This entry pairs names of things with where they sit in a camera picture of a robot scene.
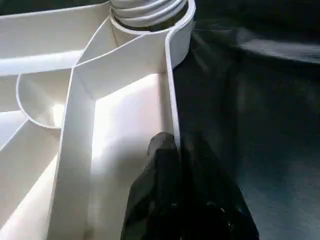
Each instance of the black background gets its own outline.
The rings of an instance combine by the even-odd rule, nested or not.
[[[0,14],[98,2],[0,0]],[[182,137],[206,137],[261,239],[320,239],[320,1],[196,6],[189,54],[174,70]]]

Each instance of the white plastic housing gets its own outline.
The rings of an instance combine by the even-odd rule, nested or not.
[[[169,132],[180,146],[172,69],[194,1],[158,32],[108,13],[104,3],[0,17],[1,240],[119,239],[150,139]]]

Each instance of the black glove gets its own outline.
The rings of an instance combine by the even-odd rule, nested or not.
[[[146,167],[130,189],[121,240],[180,240],[181,172],[174,137],[157,134]]]
[[[121,240],[258,240],[240,189],[217,160],[200,136],[184,139],[181,161],[171,134],[153,137]]]

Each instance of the dark fabric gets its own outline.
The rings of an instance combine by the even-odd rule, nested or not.
[[[320,2],[196,3],[174,71],[182,136],[206,137],[261,239],[320,239]]]

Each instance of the white plastic tray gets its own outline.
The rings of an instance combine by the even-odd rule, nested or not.
[[[120,239],[151,137],[179,146],[172,69],[194,13],[158,32],[109,3],[0,17],[1,240]]]

